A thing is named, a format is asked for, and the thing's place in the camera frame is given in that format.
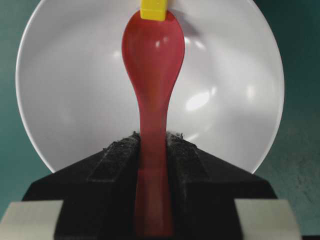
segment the white plate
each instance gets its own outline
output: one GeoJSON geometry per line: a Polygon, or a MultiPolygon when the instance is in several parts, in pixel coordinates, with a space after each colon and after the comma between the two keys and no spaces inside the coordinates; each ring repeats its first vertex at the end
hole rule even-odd
{"type": "MultiPolygon", "coordinates": [[[[121,40],[139,0],[42,0],[22,37],[16,94],[26,132],[57,171],[139,130],[121,40]]],[[[254,172],[278,130],[284,74],[252,0],[172,0],[185,35],[167,129],[254,172]]]]}

